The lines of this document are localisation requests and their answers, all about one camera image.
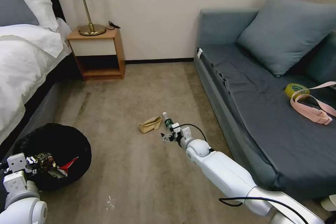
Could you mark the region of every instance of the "water bottle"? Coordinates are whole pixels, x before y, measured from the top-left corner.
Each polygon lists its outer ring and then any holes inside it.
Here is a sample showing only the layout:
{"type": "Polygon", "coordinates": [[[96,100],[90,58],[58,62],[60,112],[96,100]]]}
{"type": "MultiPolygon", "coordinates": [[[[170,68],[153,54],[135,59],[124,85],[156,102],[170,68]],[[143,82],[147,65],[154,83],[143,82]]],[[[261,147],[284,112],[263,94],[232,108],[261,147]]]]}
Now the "water bottle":
{"type": "Polygon", "coordinates": [[[173,131],[173,127],[172,127],[172,125],[174,124],[173,120],[168,118],[166,112],[163,112],[162,116],[163,116],[163,119],[165,121],[164,124],[166,125],[167,129],[169,129],[170,131],[173,131]]]}

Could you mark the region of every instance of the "wooden nightstand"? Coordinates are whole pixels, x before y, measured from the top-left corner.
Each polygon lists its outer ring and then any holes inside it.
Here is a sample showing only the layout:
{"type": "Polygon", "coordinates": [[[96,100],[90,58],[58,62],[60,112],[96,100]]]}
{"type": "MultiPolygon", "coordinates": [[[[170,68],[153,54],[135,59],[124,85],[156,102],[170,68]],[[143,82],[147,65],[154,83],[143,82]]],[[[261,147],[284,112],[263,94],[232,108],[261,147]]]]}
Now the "wooden nightstand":
{"type": "Polygon", "coordinates": [[[123,79],[125,58],[119,29],[82,36],[78,29],[67,37],[84,81],[123,79]]]}

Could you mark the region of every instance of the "paper bag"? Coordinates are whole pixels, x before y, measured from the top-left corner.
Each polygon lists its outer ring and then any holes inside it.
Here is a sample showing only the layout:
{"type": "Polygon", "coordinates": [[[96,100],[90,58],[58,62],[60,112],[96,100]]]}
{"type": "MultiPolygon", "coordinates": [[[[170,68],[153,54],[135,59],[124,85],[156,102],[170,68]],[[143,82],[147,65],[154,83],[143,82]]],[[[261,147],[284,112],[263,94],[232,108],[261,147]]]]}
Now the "paper bag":
{"type": "Polygon", "coordinates": [[[147,133],[148,131],[151,131],[151,130],[156,130],[160,127],[161,120],[162,120],[161,116],[153,117],[153,118],[147,120],[146,122],[144,122],[142,124],[139,124],[139,130],[143,134],[145,134],[145,133],[147,133]]]}

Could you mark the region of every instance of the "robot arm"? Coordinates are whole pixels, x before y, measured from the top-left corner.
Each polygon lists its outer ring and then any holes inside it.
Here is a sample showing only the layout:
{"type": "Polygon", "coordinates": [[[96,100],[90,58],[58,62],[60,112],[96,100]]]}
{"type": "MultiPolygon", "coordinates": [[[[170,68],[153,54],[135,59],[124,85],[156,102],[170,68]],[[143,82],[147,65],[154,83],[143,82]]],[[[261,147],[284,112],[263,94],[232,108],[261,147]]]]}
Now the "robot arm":
{"type": "Polygon", "coordinates": [[[24,154],[10,156],[7,162],[13,173],[6,175],[3,180],[8,195],[5,210],[0,213],[0,223],[44,224],[48,207],[46,202],[40,200],[34,182],[25,178],[27,167],[24,154]]]}
{"type": "Polygon", "coordinates": [[[271,209],[275,208],[277,212],[271,219],[271,224],[303,224],[305,221],[309,224],[324,223],[314,213],[283,192],[267,191],[258,187],[245,168],[224,153],[214,151],[206,141],[193,139],[189,127],[181,129],[179,124],[173,124],[170,129],[174,132],[170,135],[162,134],[163,140],[177,141],[186,151],[187,157],[196,163],[204,175],[227,197],[241,198],[237,201],[261,216],[268,215],[271,209]]]}

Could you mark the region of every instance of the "carpet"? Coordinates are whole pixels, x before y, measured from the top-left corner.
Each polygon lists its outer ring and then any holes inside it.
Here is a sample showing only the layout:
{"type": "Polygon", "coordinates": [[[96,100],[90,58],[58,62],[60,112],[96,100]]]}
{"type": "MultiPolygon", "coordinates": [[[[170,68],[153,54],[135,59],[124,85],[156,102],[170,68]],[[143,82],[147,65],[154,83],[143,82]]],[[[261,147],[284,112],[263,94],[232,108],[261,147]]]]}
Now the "carpet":
{"type": "MultiPolygon", "coordinates": [[[[164,124],[147,134],[138,129],[167,112],[175,123],[200,127],[211,147],[231,156],[193,63],[128,65],[124,80],[62,86],[56,122],[86,135],[92,164],[76,183],[42,193],[47,224],[269,222],[245,206],[221,204],[223,194],[178,144],[162,142],[164,124]]],[[[328,216],[318,204],[308,206],[328,216]]]]}

